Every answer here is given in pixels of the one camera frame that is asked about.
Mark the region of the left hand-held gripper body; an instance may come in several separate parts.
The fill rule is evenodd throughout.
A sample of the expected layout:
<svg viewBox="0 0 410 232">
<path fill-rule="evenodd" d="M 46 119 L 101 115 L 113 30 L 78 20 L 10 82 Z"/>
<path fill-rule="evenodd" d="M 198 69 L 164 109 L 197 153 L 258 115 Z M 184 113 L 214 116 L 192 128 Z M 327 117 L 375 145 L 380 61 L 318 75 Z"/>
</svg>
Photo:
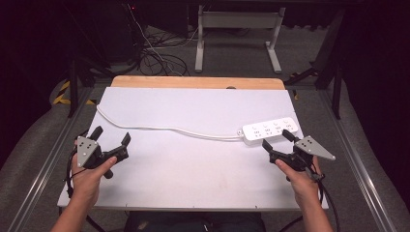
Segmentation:
<svg viewBox="0 0 410 232">
<path fill-rule="evenodd" d="M 80 136 L 77 139 L 77 166 L 95 169 L 112 157 L 120 162 L 129 157 L 128 146 L 120 145 L 108 152 L 103 152 L 98 141 Z"/>
</svg>

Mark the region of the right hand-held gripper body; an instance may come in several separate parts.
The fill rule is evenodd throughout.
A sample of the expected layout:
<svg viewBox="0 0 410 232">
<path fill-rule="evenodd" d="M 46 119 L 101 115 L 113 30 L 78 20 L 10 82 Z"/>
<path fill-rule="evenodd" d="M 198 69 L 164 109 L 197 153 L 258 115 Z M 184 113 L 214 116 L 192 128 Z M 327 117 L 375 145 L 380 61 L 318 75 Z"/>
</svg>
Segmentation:
<svg viewBox="0 0 410 232">
<path fill-rule="evenodd" d="M 324 176 L 317 173 L 315 167 L 313 166 L 313 157 L 319 157 L 327 160 L 335 160 L 336 157 L 311 136 L 300 138 L 300 141 L 292 143 L 293 152 L 290 154 L 285 154 L 273 149 L 274 154 L 272 156 L 269 155 L 270 163 L 275 163 L 276 160 L 282 160 L 295 171 L 306 171 L 311 180 L 320 182 Z"/>
</svg>

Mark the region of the white power strip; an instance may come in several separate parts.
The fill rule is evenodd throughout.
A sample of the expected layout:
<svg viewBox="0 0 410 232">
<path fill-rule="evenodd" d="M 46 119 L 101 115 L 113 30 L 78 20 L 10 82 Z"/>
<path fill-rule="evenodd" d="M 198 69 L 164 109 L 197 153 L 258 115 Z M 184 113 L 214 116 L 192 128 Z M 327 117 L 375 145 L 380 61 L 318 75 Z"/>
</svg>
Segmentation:
<svg viewBox="0 0 410 232">
<path fill-rule="evenodd" d="M 247 145 L 260 144 L 263 140 L 272 141 L 282 136 L 284 130 L 295 134 L 297 123 L 290 117 L 244 125 L 238 131 Z"/>
</svg>

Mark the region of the person's right hand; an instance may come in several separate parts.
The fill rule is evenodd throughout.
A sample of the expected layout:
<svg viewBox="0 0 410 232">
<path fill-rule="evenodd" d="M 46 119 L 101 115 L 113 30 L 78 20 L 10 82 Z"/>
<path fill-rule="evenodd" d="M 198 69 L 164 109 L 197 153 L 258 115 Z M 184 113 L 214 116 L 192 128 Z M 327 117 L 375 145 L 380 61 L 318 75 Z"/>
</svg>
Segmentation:
<svg viewBox="0 0 410 232">
<path fill-rule="evenodd" d="M 318 196 L 318 185 L 311 180 L 306 172 L 295 171 L 280 159 L 276 160 L 275 165 L 290 180 L 290 184 L 294 190 L 295 200 L 303 211 L 321 208 Z"/>
</svg>

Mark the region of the person's left hand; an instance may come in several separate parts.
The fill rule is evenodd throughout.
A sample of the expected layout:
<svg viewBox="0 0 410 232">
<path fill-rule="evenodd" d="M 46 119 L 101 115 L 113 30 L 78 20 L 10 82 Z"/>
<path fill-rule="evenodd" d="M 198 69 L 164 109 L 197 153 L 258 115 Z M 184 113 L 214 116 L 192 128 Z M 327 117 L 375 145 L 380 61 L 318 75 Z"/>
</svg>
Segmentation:
<svg viewBox="0 0 410 232">
<path fill-rule="evenodd" d="M 108 159 L 95 169 L 84 169 L 77 166 L 77 154 L 73 155 L 73 196 L 69 206 L 89 211 L 99 197 L 102 176 L 117 162 L 116 157 Z"/>
</svg>

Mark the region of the black stand with hazard tape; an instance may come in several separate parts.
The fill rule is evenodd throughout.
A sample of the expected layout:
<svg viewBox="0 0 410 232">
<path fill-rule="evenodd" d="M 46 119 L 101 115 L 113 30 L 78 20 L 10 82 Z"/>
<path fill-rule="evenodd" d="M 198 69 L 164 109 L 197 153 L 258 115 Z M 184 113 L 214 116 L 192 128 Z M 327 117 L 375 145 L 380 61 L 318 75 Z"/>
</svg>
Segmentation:
<svg viewBox="0 0 410 232">
<path fill-rule="evenodd" d="M 113 78 L 116 74 L 102 65 L 93 62 L 85 57 L 78 57 L 70 62 L 69 75 L 62 84 L 53 104 L 66 104 L 70 107 L 68 114 L 72 118 L 79 109 L 79 87 L 82 83 L 85 87 L 93 87 L 95 77 L 101 75 L 106 78 Z"/>
</svg>

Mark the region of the white table board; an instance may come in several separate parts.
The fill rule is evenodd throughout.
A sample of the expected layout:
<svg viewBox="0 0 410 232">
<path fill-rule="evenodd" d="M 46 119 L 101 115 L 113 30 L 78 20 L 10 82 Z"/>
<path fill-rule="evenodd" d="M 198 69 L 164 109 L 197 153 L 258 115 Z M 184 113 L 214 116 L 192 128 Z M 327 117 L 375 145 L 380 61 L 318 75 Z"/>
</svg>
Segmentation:
<svg viewBox="0 0 410 232">
<path fill-rule="evenodd" d="M 244 125 L 295 117 L 285 90 L 105 89 L 93 119 L 109 151 L 128 132 L 129 157 L 103 179 L 97 207 L 157 211 L 297 209 L 284 174 Z"/>
</svg>

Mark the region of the black metal stand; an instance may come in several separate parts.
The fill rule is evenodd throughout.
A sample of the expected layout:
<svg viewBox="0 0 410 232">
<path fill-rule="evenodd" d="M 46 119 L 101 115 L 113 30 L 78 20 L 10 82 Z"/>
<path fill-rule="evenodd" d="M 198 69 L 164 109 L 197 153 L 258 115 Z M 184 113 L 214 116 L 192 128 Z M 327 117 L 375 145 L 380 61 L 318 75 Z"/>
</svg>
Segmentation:
<svg viewBox="0 0 410 232">
<path fill-rule="evenodd" d="M 286 86 L 292 86 L 297 82 L 309 77 L 317 75 L 314 86 L 318 90 L 326 89 L 331 82 L 334 83 L 333 97 L 331 109 L 335 117 L 339 120 L 339 102 L 341 92 L 341 67 L 339 57 L 337 55 L 338 32 L 342 25 L 345 10 L 338 10 L 332 20 L 328 32 L 315 60 L 311 63 L 311 67 L 304 72 L 292 74 L 288 80 L 284 82 Z"/>
</svg>

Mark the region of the wooden table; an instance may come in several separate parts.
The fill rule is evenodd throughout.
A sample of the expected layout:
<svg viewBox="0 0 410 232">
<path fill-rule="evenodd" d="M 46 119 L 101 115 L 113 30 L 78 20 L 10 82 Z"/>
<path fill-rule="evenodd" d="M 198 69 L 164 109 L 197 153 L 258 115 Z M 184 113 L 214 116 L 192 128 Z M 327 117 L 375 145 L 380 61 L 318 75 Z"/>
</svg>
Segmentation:
<svg viewBox="0 0 410 232">
<path fill-rule="evenodd" d="M 118 75 L 111 87 L 284 90 L 277 78 Z"/>
</svg>

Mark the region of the person's dark clothing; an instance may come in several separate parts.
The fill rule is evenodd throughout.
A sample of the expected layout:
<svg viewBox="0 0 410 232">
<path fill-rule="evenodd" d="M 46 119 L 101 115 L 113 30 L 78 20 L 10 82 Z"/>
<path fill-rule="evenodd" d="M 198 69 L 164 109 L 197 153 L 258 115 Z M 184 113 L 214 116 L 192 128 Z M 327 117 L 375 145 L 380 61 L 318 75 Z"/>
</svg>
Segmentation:
<svg viewBox="0 0 410 232">
<path fill-rule="evenodd" d="M 260 213 L 130 212 L 124 232 L 266 232 Z"/>
</svg>

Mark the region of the grey metal stand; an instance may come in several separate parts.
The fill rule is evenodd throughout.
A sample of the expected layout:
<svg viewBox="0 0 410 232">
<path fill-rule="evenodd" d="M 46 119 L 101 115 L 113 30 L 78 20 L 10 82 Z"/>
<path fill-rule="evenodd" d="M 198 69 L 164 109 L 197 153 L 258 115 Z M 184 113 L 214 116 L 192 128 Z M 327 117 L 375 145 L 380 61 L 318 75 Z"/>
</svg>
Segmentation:
<svg viewBox="0 0 410 232">
<path fill-rule="evenodd" d="M 285 15 L 285 8 L 279 8 L 272 13 L 241 13 L 241 12 L 210 12 L 205 11 L 204 6 L 198 7 L 197 46 L 194 70 L 197 73 L 203 71 L 204 59 L 204 28 L 249 28 L 249 29 L 272 29 L 271 39 L 265 42 L 270 61 L 275 73 L 281 73 L 282 69 L 276 54 L 278 33 Z"/>
</svg>

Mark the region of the aluminium floor rail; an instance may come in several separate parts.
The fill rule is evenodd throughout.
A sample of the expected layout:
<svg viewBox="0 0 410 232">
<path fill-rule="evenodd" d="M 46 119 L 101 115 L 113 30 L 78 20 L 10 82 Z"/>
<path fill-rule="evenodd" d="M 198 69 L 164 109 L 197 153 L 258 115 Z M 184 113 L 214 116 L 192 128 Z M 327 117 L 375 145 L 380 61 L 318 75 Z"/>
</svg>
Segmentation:
<svg viewBox="0 0 410 232">
<path fill-rule="evenodd" d="M 364 196 L 364 199 L 370 209 L 370 212 L 377 224 L 380 232 L 397 232 L 391 217 L 389 216 L 386 207 L 384 206 L 378 191 L 372 182 L 365 165 L 363 164 L 356 148 L 351 144 L 345 127 L 337 118 L 332 109 L 332 100 L 326 91 L 319 90 L 319 97 L 327 108 L 332 119 L 333 125 L 336 127 L 337 135 L 341 140 L 342 147 L 345 151 L 345 156 L 352 172 L 358 182 L 359 188 Z"/>
<path fill-rule="evenodd" d="M 31 216 L 36 204 L 38 203 L 44 188 L 52 174 L 57 161 L 63 154 L 63 148 L 65 142 L 69 140 L 69 135 L 73 130 L 73 126 L 76 123 L 78 115 L 82 110 L 83 106 L 89 99 L 93 89 L 90 87 L 85 87 L 78 94 L 77 108 L 66 118 L 64 127 L 59 132 L 58 136 L 53 139 L 53 146 L 48 153 L 47 157 L 44 158 L 44 164 L 40 171 L 35 176 L 34 182 L 25 196 L 19 210 L 17 211 L 15 218 L 11 225 L 9 226 L 7 232 L 21 232 L 25 226 L 28 218 Z"/>
</svg>

